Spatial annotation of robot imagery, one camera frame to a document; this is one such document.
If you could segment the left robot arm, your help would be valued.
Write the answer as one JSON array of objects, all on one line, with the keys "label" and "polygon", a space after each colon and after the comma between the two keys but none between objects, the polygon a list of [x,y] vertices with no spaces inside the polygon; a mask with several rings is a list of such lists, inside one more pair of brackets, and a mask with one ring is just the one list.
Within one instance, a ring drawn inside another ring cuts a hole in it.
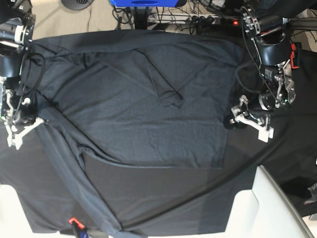
[{"label": "left robot arm", "polygon": [[225,123],[229,128],[251,126],[258,131],[258,139],[268,142],[274,136],[271,115],[275,110],[288,109],[296,98],[292,79],[296,46],[287,33],[289,18],[260,14],[255,3],[241,7],[243,39],[250,39],[255,48],[251,63],[255,65],[263,83],[260,89],[251,89],[241,80],[239,84],[249,95],[242,95],[231,108]]}]

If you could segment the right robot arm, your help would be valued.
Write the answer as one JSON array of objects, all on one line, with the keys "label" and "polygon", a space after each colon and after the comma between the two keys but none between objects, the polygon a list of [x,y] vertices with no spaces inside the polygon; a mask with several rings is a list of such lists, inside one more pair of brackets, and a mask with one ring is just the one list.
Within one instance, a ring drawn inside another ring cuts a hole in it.
[{"label": "right robot arm", "polygon": [[[23,138],[46,121],[37,116],[35,92],[46,69],[41,54],[30,51],[36,17],[29,0],[0,2],[0,120],[7,144],[20,149]],[[40,60],[41,71],[32,87],[21,80],[26,60]]]}]

